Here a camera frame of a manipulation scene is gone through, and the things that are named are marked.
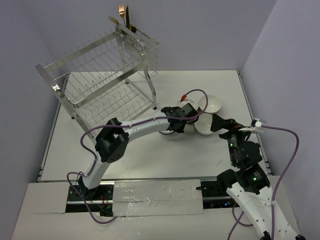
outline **gray wall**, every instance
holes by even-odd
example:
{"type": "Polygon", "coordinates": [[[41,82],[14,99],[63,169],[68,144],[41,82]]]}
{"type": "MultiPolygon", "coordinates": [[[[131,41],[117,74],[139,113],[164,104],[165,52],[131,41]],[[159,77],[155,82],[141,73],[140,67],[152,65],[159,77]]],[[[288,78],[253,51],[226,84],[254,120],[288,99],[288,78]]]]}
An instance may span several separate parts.
{"type": "MultiPolygon", "coordinates": [[[[129,0],[131,21],[160,41],[159,69],[242,69],[276,0],[129,0]]],[[[114,29],[119,1],[23,0],[55,57],[114,29]]]]}
{"type": "Polygon", "coordinates": [[[17,0],[0,3],[0,239],[37,179],[57,101],[35,65],[52,56],[17,0]]]}
{"type": "MultiPolygon", "coordinates": [[[[278,0],[244,69],[252,111],[267,124],[296,131],[300,148],[284,183],[301,232],[319,239],[320,2],[278,0]]],[[[280,174],[295,146],[289,133],[261,135],[271,168],[280,174]]]]}

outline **bowl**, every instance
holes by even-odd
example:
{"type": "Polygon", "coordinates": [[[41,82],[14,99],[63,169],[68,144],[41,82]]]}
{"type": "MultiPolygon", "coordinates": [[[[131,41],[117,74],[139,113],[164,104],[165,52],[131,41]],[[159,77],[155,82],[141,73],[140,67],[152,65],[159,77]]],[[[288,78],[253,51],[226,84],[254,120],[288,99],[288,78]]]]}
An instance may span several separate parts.
{"type": "MultiPolygon", "coordinates": [[[[199,102],[198,102],[198,105],[199,105],[199,108],[198,108],[198,111],[199,113],[203,111],[203,109],[205,108],[206,106],[206,97],[203,96],[200,98],[199,102]]],[[[206,114],[217,114],[219,112],[219,110],[221,109],[221,106],[222,106],[222,103],[221,103],[221,100],[216,97],[216,96],[213,96],[213,95],[208,95],[208,106],[207,108],[205,109],[205,112],[206,114]]]]}
{"type": "Polygon", "coordinates": [[[198,121],[194,123],[194,130],[197,134],[208,137],[213,134],[210,130],[212,124],[212,115],[208,113],[203,113],[199,116],[198,121]]]}

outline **wire dish rack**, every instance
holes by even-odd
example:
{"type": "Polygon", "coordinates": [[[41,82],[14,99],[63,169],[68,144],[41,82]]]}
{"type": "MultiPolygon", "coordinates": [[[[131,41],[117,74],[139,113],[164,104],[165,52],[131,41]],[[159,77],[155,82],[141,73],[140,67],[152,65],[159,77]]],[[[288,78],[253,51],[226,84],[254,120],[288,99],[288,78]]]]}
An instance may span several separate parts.
{"type": "MultiPolygon", "coordinates": [[[[157,108],[151,78],[157,74],[159,42],[122,24],[115,31],[42,67],[35,66],[60,103],[84,131],[109,119],[134,120],[157,108]],[[146,81],[150,96],[129,77],[146,81]]],[[[95,143],[99,130],[89,134],[95,143]]]]}

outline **white table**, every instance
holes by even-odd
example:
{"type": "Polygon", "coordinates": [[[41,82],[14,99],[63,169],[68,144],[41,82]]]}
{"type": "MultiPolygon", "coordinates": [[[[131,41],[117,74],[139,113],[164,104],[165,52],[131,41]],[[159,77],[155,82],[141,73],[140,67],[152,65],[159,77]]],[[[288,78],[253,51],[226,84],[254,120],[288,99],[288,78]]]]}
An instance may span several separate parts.
{"type": "MultiPolygon", "coordinates": [[[[148,93],[146,81],[137,82],[134,77],[130,77],[130,80],[148,93]]],[[[157,93],[157,111],[175,106],[189,90],[203,89],[207,94],[221,99],[221,117],[233,118],[244,125],[251,123],[245,95],[235,70],[159,71],[152,82],[157,93]]],[[[202,94],[191,93],[190,97],[199,99],[202,94]]],[[[142,116],[153,112],[150,109],[142,116]]],[[[187,125],[183,134],[165,136],[156,132],[141,137],[127,146],[125,155],[111,164],[103,179],[217,176],[232,168],[227,141],[218,137],[221,132],[225,130],[204,138],[195,132],[193,125],[187,125]]],[[[77,122],[61,107],[44,158],[41,181],[65,181],[68,172],[86,171],[91,166],[93,156],[80,146],[83,133],[77,122]]],[[[258,142],[255,134],[250,140],[258,142]]],[[[89,138],[84,142],[94,149],[89,138]]],[[[267,172],[263,161],[260,165],[267,172]]]]}
{"type": "MultiPolygon", "coordinates": [[[[274,186],[278,177],[269,176],[274,186]]],[[[68,183],[30,183],[25,193],[12,240],[226,240],[235,220],[231,208],[205,209],[202,214],[118,217],[110,224],[95,223],[88,213],[64,213],[68,183]]],[[[276,201],[292,228],[299,233],[282,184],[276,201]]],[[[246,216],[241,219],[249,223],[246,216]]],[[[253,227],[238,225],[232,240],[258,240],[253,227]]]]}

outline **purple cable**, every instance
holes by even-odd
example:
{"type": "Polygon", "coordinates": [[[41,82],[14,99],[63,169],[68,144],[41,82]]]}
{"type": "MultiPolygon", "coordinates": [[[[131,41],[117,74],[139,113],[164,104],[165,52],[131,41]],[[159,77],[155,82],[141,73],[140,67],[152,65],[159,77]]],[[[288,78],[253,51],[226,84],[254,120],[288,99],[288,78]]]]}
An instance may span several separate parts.
{"type": "Polygon", "coordinates": [[[242,213],[240,214],[239,218],[236,220],[235,224],[233,225],[233,227],[232,227],[231,230],[230,230],[230,233],[229,233],[229,235],[228,235],[227,240],[230,240],[231,234],[232,234],[233,231],[235,230],[237,224],[240,222],[240,219],[242,218],[242,216],[244,215],[244,213],[245,213],[245,212],[242,212],[242,213]]]}
{"type": "MultiPolygon", "coordinates": [[[[275,187],[274,187],[274,190],[273,190],[273,193],[272,193],[272,197],[271,197],[271,201],[274,201],[276,199],[276,193],[277,193],[277,190],[279,188],[280,182],[284,178],[288,168],[290,167],[290,165],[291,165],[292,161],[294,160],[294,158],[296,156],[296,153],[298,151],[299,137],[294,131],[291,131],[291,130],[286,129],[286,128],[267,126],[267,125],[262,125],[262,127],[266,128],[266,129],[280,130],[280,131],[285,131],[285,132],[291,133],[291,134],[293,134],[295,136],[295,140],[296,140],[294,152],[293,152],[289,162],[285,166],[283,172],[281,173],[278,181],[275,184],[275,187]]],[[[275,206],[273,204],[271,205],[271,218],[272,218],[271,240],[274,240],[275,239],[275,206]]]]}
{"type": "MultiPolygon", "coordinates": [[[[235,203],[234,205],[233,205],[233,207],[232,207],[232,215],[233,215],[233,217],[234,217],[234,219],[237,221],[238,220],[238,218],[236,217],[236,214],[235,214],[235,208],[236,208],[236,205],[237,205],[237,203],[235,203]]],[[[238,222],[240,225],[242,225],[242,226],[244,226],[244,227],[252,227],[253,226],[253,224],[245,224],[245,223],[242,223],[242,222],[238,222]]]]}
{"type": "MultiPolygon", "coordinates": [[[[203,114],[205,112],[205,110],[207,109],[208,107],[208,104],[209,104],[209,99],[208,99],[208,95],[206,94],[206,92],[202,89],[193,89],[193,90],[190,90],[188,91],[185,95],[188,95],[192,92],[196,92],[196,91],[199,91],[199,92],[202,92],[205,96],[205,100],[206,100],[206,103],[205,103],[205,106],[204,106],[204,109],[202,110],[202,112],[200,112],[199,114],[195,115],[195,116],[191,116],[191,117],[174,117],[174,116],[158,116],[156,117],[155,119],[154,118],[149,118],[149,119],[146,119],[146,120],[143,120],[143,121],[139,121],[139,122],[136,122],[134,124],[132,124],[132,126],[129,126],[129,125],[100,125],[100,126],[95,126],[91,129],[89,129],[88,131],[86,131],[80,138],[80,144],[81,146],[88,150],[90,153],[93,154],[94,156],[94,159],[98,159],[96,153],[94,151],[92,151],[90,148],[88,148],[85,144],[84,144],[84,138],[85,136],[87,136],[89,133],[91,133],[92,131],[94,130],[97,130],[97,129],[102,129],[102,128],[117,128],[117,129],[125,129],[125,128],[129,128],[129,127],[134,127],[134,126],[137,126],[137,125],[140,125],[140,124],[145,124],[145,123],[148,123],[148,122],[151,122],[151,121],[155,121],[155,120],[158,120],[158,119],[176,119],[176,120],[192,120],[192,119],[196,119],[198,118],[201,114],[203,114]]],[[[94,170],[95,166],[96,166],[96,163],[97,161],[94,161],[93,164],[92,164],[92,167],[90,168],[89,172],[88,172],[88,176],[92,173],[92,171],[94,170]]]]}
{"type": "Polygon", "coordinates": [[[88,212],[91,216],[91,218],[98,224],[108,224],[108,223],[111,223],[113,220],[115,220],[117,217],[115,216],[114,218],[112,218],[111,220],[109,221],[99,221],[95,218],[95,216],[93,215],[93,213],[91,212],[90,210],[90,207],[87,203],[87,201],[85,200],[85,198],[80,194],[80,192],[76,189],[76,187],[72,184],[72,182],[70,181],[69,179],[69,175],[71,174],[75,174],[75,175],[78,175],[78,176],[81,176],[81,177],[84,177],[85,175],[84,174],[81,174],[79,172],[75,172],[75,171],[72,171],[72,172],[69,172],[67,175],[66,175],[66,179],[68,181],[68,183],[70,184],[70,186],[73,188],[73,190],[79,195],[79,197],[82,199],[82,201],[84,202],[85,206],[86,206],[86,209],[88,209],[88,212]]]}

